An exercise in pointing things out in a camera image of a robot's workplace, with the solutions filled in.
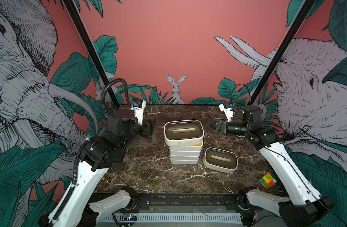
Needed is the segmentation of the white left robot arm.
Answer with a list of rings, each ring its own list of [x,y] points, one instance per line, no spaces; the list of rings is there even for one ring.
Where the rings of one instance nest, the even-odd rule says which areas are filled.
[[[143,121],[144,109],[121,109],[108,116],[100,134],[86,139],[73,166],[73,180],[58,206],[42,216],[40,227],[93,227],[107,214],[137,206],[137,192],[123,186],[116,194],[89,203],[97,184],[113,164],[124,160],[127,146],[137,136],[150,137],[155,121]]]

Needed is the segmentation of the dark brown lid tissue box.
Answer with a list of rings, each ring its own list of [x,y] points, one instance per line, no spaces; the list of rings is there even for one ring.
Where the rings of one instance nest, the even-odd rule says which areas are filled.
[[[164,125],[165,143],[170,147],[200,144],[204,138],[203,125],[198,120],[180,120]]]
[[[231,151],[210,147],[205,150],[203,164],[212,170],[232,174],[238,168],[238,157]]]

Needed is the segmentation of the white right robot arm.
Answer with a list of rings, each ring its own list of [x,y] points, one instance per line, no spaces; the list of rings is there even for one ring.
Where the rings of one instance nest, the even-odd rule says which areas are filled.
[[[289,227],[307,227],[319,221],[334,207],[334,201],[306,179],[285,149],[279,136],[258,123],[235,123],[218,119],[207,123],[216,134],[244,136],[265,157],[287,191],[286,197],[258,189],[245,192],[246,203],[279,216]]]

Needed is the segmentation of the wood lid white tissue box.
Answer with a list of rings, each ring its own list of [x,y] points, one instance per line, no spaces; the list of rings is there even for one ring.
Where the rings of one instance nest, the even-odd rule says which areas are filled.
[[[188,151],[188,152],[198,152],[201,151],[203,147],[203,142],[196,145],[187,145],[187,146],[170,146],[172,151]]]

